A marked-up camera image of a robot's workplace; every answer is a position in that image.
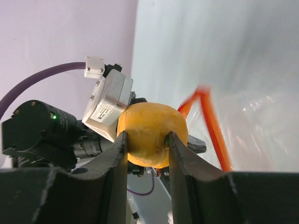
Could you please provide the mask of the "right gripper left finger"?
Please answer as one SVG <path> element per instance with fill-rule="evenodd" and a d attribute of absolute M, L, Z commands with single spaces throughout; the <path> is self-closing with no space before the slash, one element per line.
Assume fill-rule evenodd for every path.
<path fill-rule="evenodd" d="M 3 224 L 123 224 L 127 206 L 127 134 L 89 163 L 0 171 Z"/>

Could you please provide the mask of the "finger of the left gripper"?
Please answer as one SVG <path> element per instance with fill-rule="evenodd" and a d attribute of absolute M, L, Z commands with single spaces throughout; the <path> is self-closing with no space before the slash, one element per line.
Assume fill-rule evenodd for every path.
<path fill-rule="evenodd" d="M 191 135 L 188 136 L 187 147 L 196 154 L 206 152 L 206 143 Z"/>

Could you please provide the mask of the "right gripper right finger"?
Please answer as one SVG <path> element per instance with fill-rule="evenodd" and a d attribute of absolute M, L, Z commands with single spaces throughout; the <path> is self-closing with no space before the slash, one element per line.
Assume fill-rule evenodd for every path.
<path fill-rule="evenodd" d="M 296 224 L 299 175 L 225 172 L 169 134 L 169 170 L 176 224 Z"/>

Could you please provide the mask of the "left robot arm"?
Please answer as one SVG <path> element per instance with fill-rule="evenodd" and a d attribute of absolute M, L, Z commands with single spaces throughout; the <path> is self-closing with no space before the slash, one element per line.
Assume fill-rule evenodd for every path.
<path fill-rule="evenodd" d="M 206 152 L 205 142 L 189 135 L 178 111 L 143 98 L 133 101 L 114 130 L 128 134 L 129 173 L 168 167 L 170 131 L 192 152 Z M 111 145 L 73 115 L 38 100 L 23 103 L 2 123 L 2 152 L 15 157 L 19 167 L 54 165 L 70 171 L 78 159 L 94 158 Z"/>

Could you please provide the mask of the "clear zip top bag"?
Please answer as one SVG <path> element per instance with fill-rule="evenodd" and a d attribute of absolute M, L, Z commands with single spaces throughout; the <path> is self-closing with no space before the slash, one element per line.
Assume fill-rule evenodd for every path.
<path fill-rule="evenodd" d="M 227 171 L 298 172 L 299 94 L 294 90 L 214 93 L 200 86 L 180 106 L 201 155 Z"/>

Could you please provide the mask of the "yellow fake lemon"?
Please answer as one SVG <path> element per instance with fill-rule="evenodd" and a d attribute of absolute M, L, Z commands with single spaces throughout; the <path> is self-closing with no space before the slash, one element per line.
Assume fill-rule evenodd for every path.
<path fill-rule="evenodd" d="M 184 116 L 176 109 L 159 103 L 142 102 L 130 105 L 119 117 L 117 135 L 127 133 L 128 161 L 142 167 L 169 166 L 170 132 L 184 145 L 188 142 L 188 129 Z"/>

